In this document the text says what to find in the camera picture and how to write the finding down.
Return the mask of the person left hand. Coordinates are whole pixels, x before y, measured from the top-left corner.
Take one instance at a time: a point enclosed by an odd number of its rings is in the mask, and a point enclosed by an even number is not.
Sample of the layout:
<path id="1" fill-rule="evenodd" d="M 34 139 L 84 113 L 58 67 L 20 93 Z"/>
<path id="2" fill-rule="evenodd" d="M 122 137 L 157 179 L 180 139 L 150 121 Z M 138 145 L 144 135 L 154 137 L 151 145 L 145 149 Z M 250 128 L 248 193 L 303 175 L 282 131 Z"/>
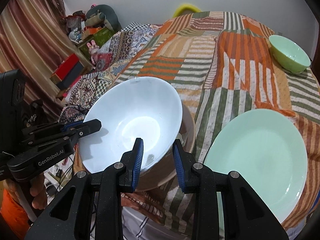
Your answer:
<path id="1" fill-rule="evenodd" d="M 34 197 L 32 206 L 35 209 L 42 210 L 47 206 L 47 193 L 46 193 L 46 187 L 44 185 L 44 173 L 41 173 L 38 175 L 32 182 L 31 188 L 30 188 L 30 194 Z M 11 198 L 19 204 L 19 194 L 17 192 L 17 185 L 14 181 L 10 179 L 6 179 L 3 181 L 4 188 L 8 191 Z"/>

